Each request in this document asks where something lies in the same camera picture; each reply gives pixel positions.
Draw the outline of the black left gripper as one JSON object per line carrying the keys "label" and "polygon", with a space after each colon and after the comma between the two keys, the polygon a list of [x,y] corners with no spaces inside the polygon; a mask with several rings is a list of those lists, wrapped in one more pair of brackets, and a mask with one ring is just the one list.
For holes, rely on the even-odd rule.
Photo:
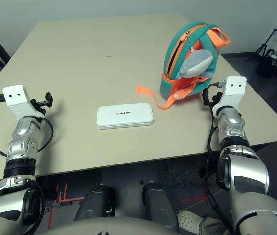
{"label": "black left gripper", "polygon": [[32,104],[32,106],[34,107],[34,109],[36,111],[38,111],[41,114],[45,115],[46,110],[43,108],[43,106],[47,106],[47,107],[51,108],[52,104],[53,104],[53,97],[52,97],[50,92],[47,92],[45,94],[45,100],[44,101],[37,102],[35,99],[32,99],[32,100],[30,100],[30,103]]}

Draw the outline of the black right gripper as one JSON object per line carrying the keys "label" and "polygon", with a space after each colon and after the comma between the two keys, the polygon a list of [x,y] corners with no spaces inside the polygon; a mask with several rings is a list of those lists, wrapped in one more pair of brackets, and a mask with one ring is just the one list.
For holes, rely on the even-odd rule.
{"label": "black right gripper", "polygon": [[218,92],[217,95],[214,95],[212,97],[212,102],[210,102],[208,88],[203,89],[203,92],[202,92],[203,105],[213,107],[214,105],[219,103],[222,95],[223,95],[222,92]]}

